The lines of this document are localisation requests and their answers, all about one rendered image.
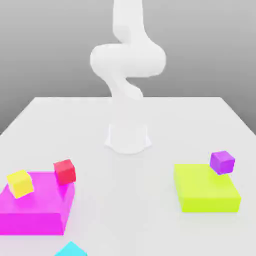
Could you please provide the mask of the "small red cube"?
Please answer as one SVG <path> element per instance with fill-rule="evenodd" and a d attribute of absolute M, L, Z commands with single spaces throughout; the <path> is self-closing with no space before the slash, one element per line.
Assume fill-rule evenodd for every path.
<path fill-rule="evenodd" d="M 75 166 L 70 159 L 55 162 L 53 167 L 57 182 L 60 186 L 76 181 Z"/>

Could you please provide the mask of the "small purple cube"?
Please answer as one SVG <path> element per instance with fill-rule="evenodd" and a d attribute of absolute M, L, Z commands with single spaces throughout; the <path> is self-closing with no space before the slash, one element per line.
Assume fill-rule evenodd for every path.
<path fill-rule="evenodd" d="M 218 174 L 232 173 L 234 170 L 235 158 L 227 151 L 213 152 L 210 157 L 210 167 Z"/>

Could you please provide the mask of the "small yellow cube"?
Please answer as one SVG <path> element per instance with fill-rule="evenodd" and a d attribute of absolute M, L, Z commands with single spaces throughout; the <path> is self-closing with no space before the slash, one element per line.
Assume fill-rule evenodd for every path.
<path fill-rule="evenodd" d="M 15 199 L 19 199 L 34 191 L 32 178 L 25 170 L 19 170 L 7 175 L 9 190 Z"/>

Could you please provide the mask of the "small cyan cube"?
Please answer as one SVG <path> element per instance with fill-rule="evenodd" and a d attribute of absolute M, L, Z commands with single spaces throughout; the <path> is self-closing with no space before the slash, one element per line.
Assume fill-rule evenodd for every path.
<path fill-rule="evenodd" d="M 88 254 L 74 242 L 70 241 L 54 256 L 88 256 Z"/>

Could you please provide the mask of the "large lime box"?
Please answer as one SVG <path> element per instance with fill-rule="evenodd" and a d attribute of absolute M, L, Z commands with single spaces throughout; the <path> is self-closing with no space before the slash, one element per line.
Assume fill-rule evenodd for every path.
<path fill-rule="evenodd" d="M 175 164 L 173 178 L 184 213 L 236 213 L 241 196 L 229 175 L 208 164 Z"/>

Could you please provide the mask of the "large magenta box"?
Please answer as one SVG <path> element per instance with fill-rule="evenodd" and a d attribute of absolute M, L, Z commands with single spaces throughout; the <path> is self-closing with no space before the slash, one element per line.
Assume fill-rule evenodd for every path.
<path fill-rule="evenodd" d="M 0 193 L 1 235 L 63 235 L 75 184 L 59 185 L 53 171 L 31 171 L 34 192 L 14 198 L 8 186 Z"/>

